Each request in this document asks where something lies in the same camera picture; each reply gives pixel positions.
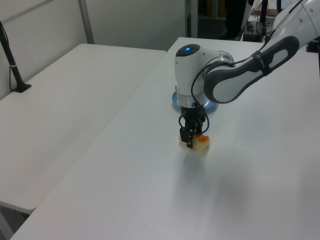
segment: black stand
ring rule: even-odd
[[[16,80],[16,88],[13,90],[13,92],[23,93],[25,90],[29,89],[31,85],[26,84],[24,83],[24,81],[22,81],[16,61],[9,47],[9,42],[6,37],[4,26],[2,25],[1,21],[0,21],[0,42],[3,47],[4,53],[6,55],[6,58],[8,59],[14,78]]]

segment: white wall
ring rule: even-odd
[[[86,0],[95,44],[167,51],[186,36],[185,0]]]
[[[53,0],[3,26],[24,82],[87,42],[78,0]],[[0,45],[0,99],[9,93],[9,64]]]

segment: robotic arm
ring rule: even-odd
[[[175,78],[181,105],[181,140],[192,148],[194,134],[206,131],[202,131],[205,118],[209,127],[209,118],[203,107],[205,96],[219,104],[236,100],[250,85],[318,38],[319,12],[319,0],[300,0],[284,9],[274,21],[270,40],[240,62],[234,62],[226,52],[207,50],[196,44],[179,49],[175,55]],[[185,126],[181,124],[181,118],[184,118]]]

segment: small yellow object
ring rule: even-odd
[[[187,146],[187,144],[181,140],[180,133],[179,133],[179,141],[181,144]],[[208,148],[209,141],[210,141],[210,138],[208,136],[205,136],[203,134],[195,134],[193,136],[193,149],[204,151]]]

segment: white table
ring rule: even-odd
[[[0,101],[0,205],[31,213],[165,51],[81,44]]]
[[[174,55],[261,43],[179,38],[12,240],[315,240],[320,236],[318,56],[210,114],[207,152],[178,141]]]

